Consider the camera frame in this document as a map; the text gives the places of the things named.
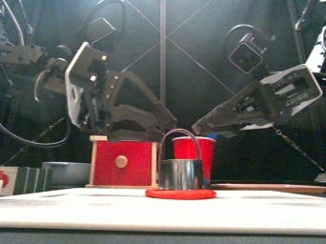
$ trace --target table surface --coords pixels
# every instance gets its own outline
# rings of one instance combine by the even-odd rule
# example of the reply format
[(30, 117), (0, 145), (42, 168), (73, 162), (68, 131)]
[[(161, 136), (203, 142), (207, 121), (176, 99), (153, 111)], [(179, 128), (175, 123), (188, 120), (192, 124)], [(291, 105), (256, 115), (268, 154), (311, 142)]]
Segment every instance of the table surface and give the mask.
[(1, 197), (0, 216), (1, 228), (326, 235), (326, 198), (272, 191), (168, 200), (142, 189), (66, 189)]

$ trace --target red cup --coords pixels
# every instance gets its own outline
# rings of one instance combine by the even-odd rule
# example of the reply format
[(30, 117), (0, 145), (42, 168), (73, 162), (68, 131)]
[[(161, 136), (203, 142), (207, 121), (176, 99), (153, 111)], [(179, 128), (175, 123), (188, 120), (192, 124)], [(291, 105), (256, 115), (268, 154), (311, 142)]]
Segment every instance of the red cup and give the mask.
[[(213, 161), (213, 146), (215, 140), (208, 137), (196, 136), (200, 146), (201, 161), (203, 161), (203, 179), (209, 182), (212, 161)], [(175, 159), (197, 159), (196, 144), (189, 136), (181, 136), (172, 139)]]

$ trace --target metal cup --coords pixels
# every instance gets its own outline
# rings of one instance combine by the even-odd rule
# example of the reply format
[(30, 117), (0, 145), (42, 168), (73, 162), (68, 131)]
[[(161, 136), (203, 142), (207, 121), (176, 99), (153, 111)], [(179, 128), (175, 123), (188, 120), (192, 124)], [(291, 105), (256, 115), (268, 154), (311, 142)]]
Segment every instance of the metal cup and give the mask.
[[(196, 159), (167, 159), (161, 160), (161, 147), (165, 137), (173, 133), (187, 134), (196, 144)], [(203, 161), (200, 146), (195, 135), (184, 129), (168, 131), (160, 143), (160, 154), (157, 162), (157, 188), (158, 190), (197, 190), (203, 188)]]

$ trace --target red wooden box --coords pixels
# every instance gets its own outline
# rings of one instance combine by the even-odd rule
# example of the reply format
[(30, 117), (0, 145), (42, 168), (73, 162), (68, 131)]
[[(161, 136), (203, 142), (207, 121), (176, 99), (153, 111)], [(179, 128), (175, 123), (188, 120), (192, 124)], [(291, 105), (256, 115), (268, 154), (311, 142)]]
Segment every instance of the red wooden box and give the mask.
[(88, 187), (156, 185), (156, 143), (109, 142), (105, 136), (90, 136), (90, 141), (93, 151)]

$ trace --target red coaster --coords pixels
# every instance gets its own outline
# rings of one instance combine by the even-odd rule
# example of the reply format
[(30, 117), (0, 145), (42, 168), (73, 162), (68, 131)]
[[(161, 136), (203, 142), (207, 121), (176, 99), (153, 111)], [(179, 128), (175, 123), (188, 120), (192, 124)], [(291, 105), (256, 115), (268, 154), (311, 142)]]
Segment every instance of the red coaster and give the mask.
[(208, 199), (216, 196), (216, 192), (212, 190), (192, 190), (192, 191), (169, 191), (146, 189), (145, 195), (153, 198), (175, 199), (175, 200), (197, 200)]

